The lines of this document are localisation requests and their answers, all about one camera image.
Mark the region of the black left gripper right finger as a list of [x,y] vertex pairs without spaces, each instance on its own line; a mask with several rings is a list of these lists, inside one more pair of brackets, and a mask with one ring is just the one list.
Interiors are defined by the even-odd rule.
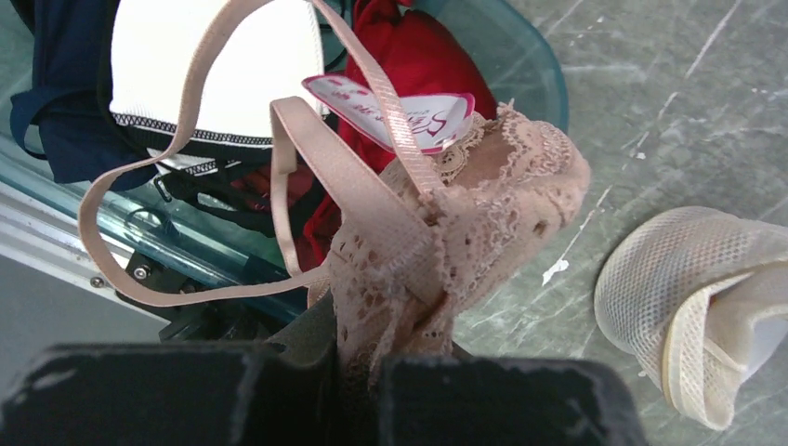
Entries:
[[379,381],[379,445],[645,445],[634,399],[599,362],[400,356]]

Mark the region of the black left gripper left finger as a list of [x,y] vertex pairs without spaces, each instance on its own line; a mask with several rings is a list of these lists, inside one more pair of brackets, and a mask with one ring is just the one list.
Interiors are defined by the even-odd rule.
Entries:
[[3,402],[5,445],[322,445],[325,297],[266,340],[60,345]]

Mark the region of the beige lace bra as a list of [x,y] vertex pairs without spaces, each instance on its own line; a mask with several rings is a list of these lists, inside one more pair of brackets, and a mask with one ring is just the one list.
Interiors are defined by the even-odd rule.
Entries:
[[[357,60],[374,94],[395,96],[380,65],[340,17],[310,2]],[[86,251],[122,294],[153,307],[275,295],[299,287],[313,299],[330,297],[337,318],[342,379],[367,388],[392,353],[447,355],[453,322],[487,299],[577,215],[590,167],[553,125],[528,119],[509,104],[483,122],[469,142],[470,161],[450,182],[437,163],[394,124],[404,145],[375,173],[299,97],[270,105],[273,130],[271,199],[276,237],[290,278],[197,292],[152,291],[130,277],[100,236],[104,195],[139,163],[112,169],[85,193],[78,230]],[[286,215],[287,178],[303,159],[342,212],[328,257],[302,271]]]

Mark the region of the round white mesh pouch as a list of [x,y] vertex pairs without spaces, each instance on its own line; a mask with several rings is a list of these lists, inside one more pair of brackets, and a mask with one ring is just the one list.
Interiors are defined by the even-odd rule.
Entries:
[[702,206],[663,212],[608,257],[594,312],[673,408],[726,429],[787,335],[787,229]]

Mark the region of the red satin bra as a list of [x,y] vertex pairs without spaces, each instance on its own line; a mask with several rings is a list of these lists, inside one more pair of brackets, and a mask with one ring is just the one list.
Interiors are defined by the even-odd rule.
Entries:
[[[382,67],[400,97],[429,94],[471,94],[475,112],[485,119],[496,117],[497,103],[476,64],[452,34],[423,11],[405,9],[414,1],[353,1],[352,29]],[[341,121],[338,135],[378,175],[395,155]],[[316,179],[300,163],[288,177],[288,206],[295,205]],[[269,165],[235,180],[232,187],[269,198]],[[330,196],[304,224],[296,229],[295,246],[301,270],[318,267],[326,258],[340,225],[340,210]]]

